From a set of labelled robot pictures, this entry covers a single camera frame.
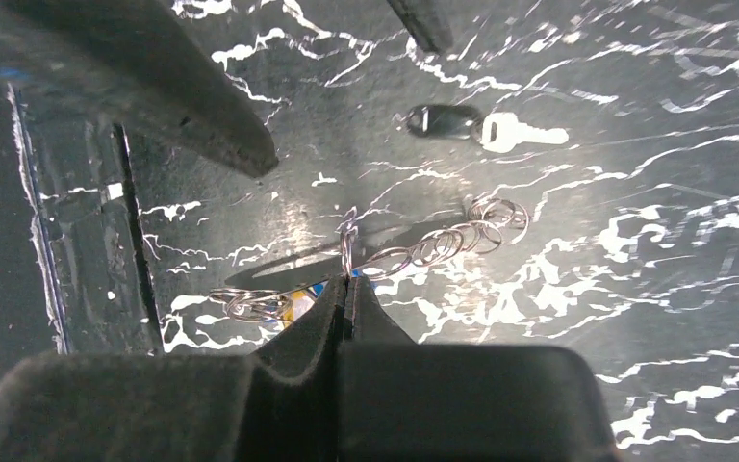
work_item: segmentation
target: reflective floor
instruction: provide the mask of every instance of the reflective floor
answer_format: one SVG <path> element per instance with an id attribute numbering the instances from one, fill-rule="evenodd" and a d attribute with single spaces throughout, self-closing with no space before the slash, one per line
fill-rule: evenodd
<path id="1" fill-rule="evenodd" d="M 739 3 L 443 2 L 456 46 L 442 58 L 385 2 L 234 3 L 173 9 L 250 94 L 282 164 L 254 182 L 133 149 L 166 351 L 269 339 L 274 325 L 204 295 L 332 259 L 348 218 L 383 241 L 495 193 L 531 212 L 527 237 L 379 282 L 390 315 L 420 342 L 575 349 L 629 460 L 739 460 Z M 498 154 L 409 135 L 410 108 L 433 103 L 568 141 Z M 289 263 L 311 248 L 330 253 Z"/>

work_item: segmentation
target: key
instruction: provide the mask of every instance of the key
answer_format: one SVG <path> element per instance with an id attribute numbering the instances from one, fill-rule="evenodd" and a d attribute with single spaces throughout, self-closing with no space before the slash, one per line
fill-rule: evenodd
<path id="1" fill-rule="evenodd" d="M 409 112 L 406 128 L 419 138 L 474 139 L 480 142 L 483 114 L 472 106 L 428 104 Z"/>
<path id="2" fill-rule="evenodd" d="M 505 154 L 524 142 L 565 144 L 568 142 L 568 132 L 562 128 L 546 130 L 532 127 L 527 123 L 520 122 L 514 113 L 491 113 L 486 115 L 480 136 L 483 149 Z"/>

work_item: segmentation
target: small metal ring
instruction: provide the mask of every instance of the small metal ring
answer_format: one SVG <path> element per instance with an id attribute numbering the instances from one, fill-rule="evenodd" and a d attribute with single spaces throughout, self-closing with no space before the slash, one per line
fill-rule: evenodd
<path id="1" fill-rule="evenodd" d="M 275 306 L 273 304 L 266 304 L 265 301 L 268 300 L 274 302 Z M 236 307 L 242 307 L 242 313 L 237 313 L 239 310 L 237 310 Z M 281 321 L 292 308 L 293 300 L 287 293 L 278 294 L 274 291 L 272 298 L 263 296 L 260 298 L 248 298 L 245 300 L 231 300 L 225 304 L 224 311 L 229 318 L 237 321 L 266 322 Z"/>
<path id="2" fill-rule="evenodd" d="M 495 210 L 500 205 L 504 205 L 508 207 L 509 210 L 511 210 L 511 215 L 503 221 L 503 224 L 511 223 L 511 221 L 514 219 L 514 216 L 517 214 L 517 207 L 514 202 L 506 199 L 495 199 L 489 202 L 489 204 L 483 208 L 480 219 L 491 221 L 492 218 L 498 218 L 499 215 L 495 213 Z"/>
<path id="3" fill-rule="evenodd" d="M 371 263 L 378 262 L 385 258 L 391 258 L 396 255 L 405 255 L 406 258 L 401 263 L 399 263 L 397 266 L 392 267 L 392 269 L 390 269 L 389 271 L 382 271 L 380 274 L 370 275 L 368 277 L 369 277 L 369 280 L 371 281 L 377 281 L 378 279 L 383 279 L 385 277 L 390 277 L 392 275 L 398 274 L 399 272 L 403 271 L 403 269 L 405 269 L 412 263 L 412 254 L 410 253 L 409 249 L 406 247 L 390 247 L 390 248 L 381 250 L 380 252 L 369 257 L 367 259 L 367 262 L 364 263 L 357 270 L 360 270 L 361 272 L 363 272 L 365 269 L 370 268 Z"/>
<path id="4" fill-rule="evenodd" d="M 250 293 L 251 291 L 247 291 L 243 289 L 236 289 L 233 287 L 222 287 L 218 289 L 213 289 L 209 293 L 208 298 L 218 303 L 228 303 L 231 300 L 244 300 L 248 298 L 248 295 Z"/>
<path id="5" fill-rule="evenodd" d="M 427 260 L 428 256 L 424 256 L 424 251 L 432 244 L 435 247 L 437 255 L 432 260 Z M 447 259 L 457 255 L 460 247 L 463 246 L 463 233 L 457 230 L 438 229 L 426 234 L 420 241 L 410 247 L 412 251 L 412 264 L 420 268 L 428 268 L 446 261 Z"/>
<path id="6" fill-rule="evenodd" d="M 480 230 L 477 229 L 477 227 L 472 225 L 470 222 L 458 223 L 452 226 L 451 228 L 457 231 L 460 231 L 461 233 L 463 232 L 463 229 L 470 229 L 471 231 L 473 231 L 474 237 L 470 240 L 467 240 L 466 236 L 464 235 L 463 241 L 464 243 L 467 243 L 467 244 L 463 245 L 460 248 L 460 252 L 469 252 L 475 247 L 477 247 L 478 244 L 480 244 L 480 236 L 481 236 Z"/>
<path id="7" fill-rule="evenodd" d="M 529 225 L 531 224 L 531 215 L 529 215 L 529 214 L 528 214 L 528 211 L 527 211 L 527 210 L 525 210 L 525 207 L 523 207 L 523 206 L 522 206 L 522 205 L 520 205 L 520 204 L 514 204 L 514 205 L 515 205 L 515 206 L 516 206 L 517 208 L 519 208 L 519 209 L 520 209 L 520 212 L 522 212 L 522 216 L 523 216 L 524 218 L 523 218 L 523 219 L 521 220 L 521 222 L 522 222 L 522 223 L 521 223 L 521 225 L 522 225 L 522 232 L 521 232 L 520 234 L 518 234 L 518 235 L 517 235 L 517 236 L 516 236 L 516 237 L 515 237 L 514 239 L 512 239 L 512 240 L 511 240 L 511 241 L 510 241 L 510 242 L 508 243 L 509 245 L 514 245 L 514 244 L 516 244 L 516 243 L 518 243 L 518 242 L 522 241 L 522 240 L 523 240 L 523 239 L 525 238 L 525 235 L 527 235 L 527 234 L 528 234 L 528 226 L 529 226 Z"/>
<path id="8" fill-rule="evenodd" d="M 499 229 L 497 229 L 497 227 L 493 223 L 485 219 L 476 219 L 476 220 L 469 221 L 469 224 L 477 228 L 477 230 L 480 232 L 481 239 L 486 238 L 486 240 L 488 240 L 490 243 L 495 245 L 494 248 L 491 248 L 489 250 L 476 250 L 475 253 L 477 255 L 486 255 L 486 254 L 492 253 L 502 246 L 502 243 L 503 243 L 502 233 L 500 232 Z M 486 229 L 497 233 L 497 237 L 492 239 L 492 237 L 488 234 L 488 232 L 485 231 Z"/>

